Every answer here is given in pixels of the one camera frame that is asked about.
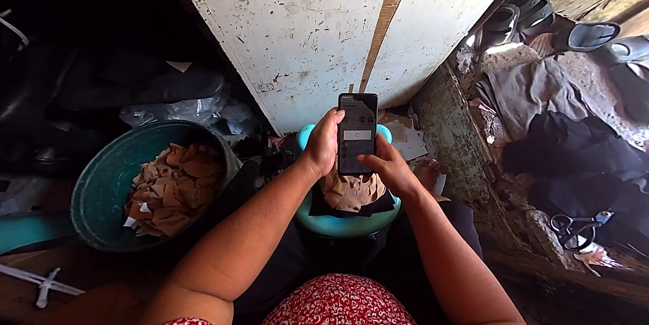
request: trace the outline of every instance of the white wall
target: white wall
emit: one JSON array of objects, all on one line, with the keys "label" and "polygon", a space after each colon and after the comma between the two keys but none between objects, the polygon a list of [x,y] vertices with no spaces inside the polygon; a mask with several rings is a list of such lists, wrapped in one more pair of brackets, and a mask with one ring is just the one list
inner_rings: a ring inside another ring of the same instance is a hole
[{"label": "white wall", "polygon": [[[401,0],[366,92],[408,101],[492,0]],[[358,91],[383,0],[193,0],[278,133]]]},{"label": "white wall", "polygon": [[380,107],[410,101],[493,0],[401,0],[370,74]]}]

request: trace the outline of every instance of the bare foot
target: bare foot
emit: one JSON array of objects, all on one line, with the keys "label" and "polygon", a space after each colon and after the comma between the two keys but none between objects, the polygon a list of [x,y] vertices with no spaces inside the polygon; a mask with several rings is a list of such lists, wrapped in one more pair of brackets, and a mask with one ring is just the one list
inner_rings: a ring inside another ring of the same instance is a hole
[{"label": "bare foot", "polygon": [[415,166],[415,177],[430,192],[433,191],[440,172],[441,165],[435,159],[429,157],[425,157]]}]

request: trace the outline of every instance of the smartphone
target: smartphone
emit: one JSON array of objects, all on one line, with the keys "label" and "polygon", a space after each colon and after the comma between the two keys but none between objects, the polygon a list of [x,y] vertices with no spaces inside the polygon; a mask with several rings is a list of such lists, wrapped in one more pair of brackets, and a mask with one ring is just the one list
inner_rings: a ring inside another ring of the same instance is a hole
[{"label": "smartphone", "polygon": [[374,172],[359,163],[356,156],[377,153],[377,107],[376,94],[342,93],[338,96],[338,110],[345,110],[345,118],[338,124],[338,174],[358,176]]}]

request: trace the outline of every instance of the gray cloth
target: gray cloth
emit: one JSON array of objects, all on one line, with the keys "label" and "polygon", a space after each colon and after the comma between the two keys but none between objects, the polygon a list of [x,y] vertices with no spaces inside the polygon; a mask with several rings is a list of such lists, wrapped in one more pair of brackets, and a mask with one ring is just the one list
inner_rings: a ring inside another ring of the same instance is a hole
[{"label": "gray cloth", "polygon": [[486,74],[475,91],[497,112],[513,140],[525,138],[537,113],[561,112],[577,121],[588,116],[570,76],[552,57]]}]

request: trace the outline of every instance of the red patterned clothing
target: red patterned clothing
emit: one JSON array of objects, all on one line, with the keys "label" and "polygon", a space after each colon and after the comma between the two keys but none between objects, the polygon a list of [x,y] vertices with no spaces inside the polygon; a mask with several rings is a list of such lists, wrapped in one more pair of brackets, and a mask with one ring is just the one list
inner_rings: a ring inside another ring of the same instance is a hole
[{"label": "red patterned clothing", "polygon": [[[327,274],[293,291],[264,319],[279,324],[415,324],[403,305],[378,282],[349,274]],[[166,325],[211,325],[179,319]]]}]

